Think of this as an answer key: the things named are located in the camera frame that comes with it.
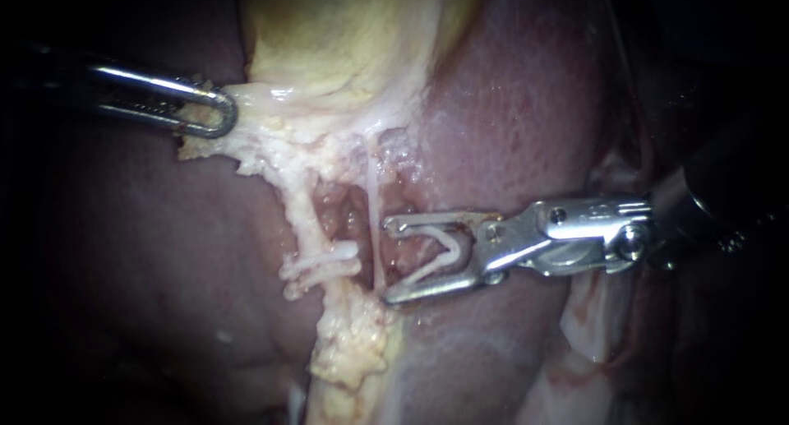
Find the screw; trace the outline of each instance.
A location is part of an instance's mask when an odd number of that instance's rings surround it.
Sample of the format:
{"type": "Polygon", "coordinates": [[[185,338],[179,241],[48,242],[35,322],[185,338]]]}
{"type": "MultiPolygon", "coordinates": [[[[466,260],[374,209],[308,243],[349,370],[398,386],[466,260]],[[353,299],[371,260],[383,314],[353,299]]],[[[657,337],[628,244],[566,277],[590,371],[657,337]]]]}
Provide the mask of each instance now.
{"type": "Polygon", "coordinates": [[[500,224],[492,224],[487,227],[485,238],[490,243],[500,243],[504,237],[504,231],[504,226],[501,226],[500,224]]]}
{"type": "Polygon", "coordinates": [[[567,220],[567,212],[564,208],[553,208],[548,217],[551,219],[551,223],[562,224],[562,222],[567,220]]]}
{"type": "Polygon", "coordinates": [[[624,233],[620,235],[616,245],[619,256],[627,261],[637,261],[644,254],[645,249],[644,233],[635,226],[625,226],[624,233]]]}
{"type": "Polygon", "coordinates": [[[492,272],[482,276],[485,284],[499,284],[506,278],[506,272],[492,272]]]}

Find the clip applier jaw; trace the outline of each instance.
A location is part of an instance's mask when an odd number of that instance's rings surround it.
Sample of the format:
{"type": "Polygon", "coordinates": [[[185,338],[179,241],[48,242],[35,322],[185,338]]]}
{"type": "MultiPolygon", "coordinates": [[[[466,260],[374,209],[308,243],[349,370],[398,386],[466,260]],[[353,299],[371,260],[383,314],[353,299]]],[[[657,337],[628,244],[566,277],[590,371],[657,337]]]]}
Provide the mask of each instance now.
{"type": "Polygon", "coordinates": [[[637,196],[537,201],[508,219],[473,211],[387,217],[383,227],[391,237],[433,237],[446,251],[389,287],[383,299],[397,305],[498,284],[513,267],[545,276],[622,272],[644,256],[651,217],[652,206],[637,196]],[[471,238],[470,247],[461,247],[459,233],[471,238]]]}

